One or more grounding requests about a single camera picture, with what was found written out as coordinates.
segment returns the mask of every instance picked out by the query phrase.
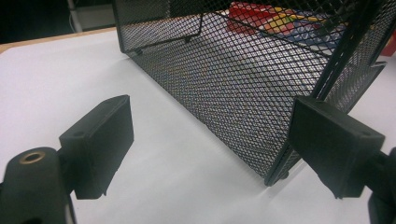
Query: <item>wire mesh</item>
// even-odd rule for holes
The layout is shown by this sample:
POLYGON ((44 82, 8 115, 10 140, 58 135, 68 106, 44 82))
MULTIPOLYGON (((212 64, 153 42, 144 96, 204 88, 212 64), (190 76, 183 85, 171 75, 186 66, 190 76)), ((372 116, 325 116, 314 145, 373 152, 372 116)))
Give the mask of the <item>wire mesh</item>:
MULTIPOLYGON (((348 60, 337 81, 326 97, 326 102, 348 113, 385 67, 375 60, 381 45, 389 39, 396 21, 396 1, 385 2, 375 17, 370 30, 364 35, 353 56, 348 60)), ((291 147, 279 155, 272 180, 275 183, 301 158, 291 147)))
POLYGON ((265 178, 299 160, 291 149, 276 164, 293 97, 311 94, 360 4, 115 0, 114 8, 121 50, 265 178))

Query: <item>white surface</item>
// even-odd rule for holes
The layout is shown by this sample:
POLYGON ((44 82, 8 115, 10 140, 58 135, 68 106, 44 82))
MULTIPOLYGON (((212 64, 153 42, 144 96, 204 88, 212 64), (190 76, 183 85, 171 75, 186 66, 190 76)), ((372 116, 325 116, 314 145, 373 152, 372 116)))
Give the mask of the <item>white surface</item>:
MULTIPOLYGON (((351 115, 396 146, 395 58, 351 115)), ((135 141, 107 196, 74 200, 79 223, 369 223, 366 190, 335 200, 306 165, 266 188, 132 60, 116 32, 0 54, 0 173, 18 153, 54 147, 101 101, 129 94, 135 141)))

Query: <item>black mesh basket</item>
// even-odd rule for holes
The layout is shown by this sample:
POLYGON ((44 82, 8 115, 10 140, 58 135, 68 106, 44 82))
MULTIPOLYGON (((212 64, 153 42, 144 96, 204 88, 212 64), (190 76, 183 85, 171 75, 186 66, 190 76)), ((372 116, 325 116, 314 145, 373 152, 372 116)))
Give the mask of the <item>black mesh basket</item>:
POLYGON ((348 112, 385 66, 396 0, 114 0, 121 51, 269 186, 300 159, 293 97, 348 112))

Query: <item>red object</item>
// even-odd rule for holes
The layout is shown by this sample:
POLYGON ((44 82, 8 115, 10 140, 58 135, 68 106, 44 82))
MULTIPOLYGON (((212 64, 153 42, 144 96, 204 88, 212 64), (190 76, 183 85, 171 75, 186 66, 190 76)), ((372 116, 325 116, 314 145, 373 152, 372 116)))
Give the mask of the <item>red object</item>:
MULTIPOLYGON (((290 9, 281 9, 281 11, 284 14, 293 13, 290 9)), ((246 24, 254 28, 259 28, 267 23, 267 20, 277 15, 276 9, 271 6, 232 2, 228 17, 236 21, 227 20, 227 28, 233 32, 254 35, 256 34, 256 30, 246 26, 246 24)))
POLYGON ((382 49, 381 55, 391 57, 393 53, 396 51, 396 31, 393 32, 393 35, 390 37, 387 45, 382 49))

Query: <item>wooden surface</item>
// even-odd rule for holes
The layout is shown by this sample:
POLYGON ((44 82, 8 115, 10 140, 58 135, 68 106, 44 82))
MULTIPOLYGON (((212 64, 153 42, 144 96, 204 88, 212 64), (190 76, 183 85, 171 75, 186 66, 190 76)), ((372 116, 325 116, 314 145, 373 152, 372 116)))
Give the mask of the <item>wooden surface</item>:
POLYGON ((115 31, 115 30, 116 30, 116 27, 111 27, 111 28, 82 32, 82 33, 71 34, 71 35, 57 35, 57 36, 52 36, 52 37, 47 37, 47 38, 3 44, 3 45, 0 45, 0 54, 8 49, 15 48, 15 47, 20 47, 20 46, 25 46, 25 45, 33 45, 33 44, 44 43, 44 42, 49 42, 49 41, 54 41, 54 40, 59 40, 59 39, 78 37, 78 36, 83 36, 83 35, 94 35, 94 34, 99 34, 99 33, 104 33, 104 32, 115 31))

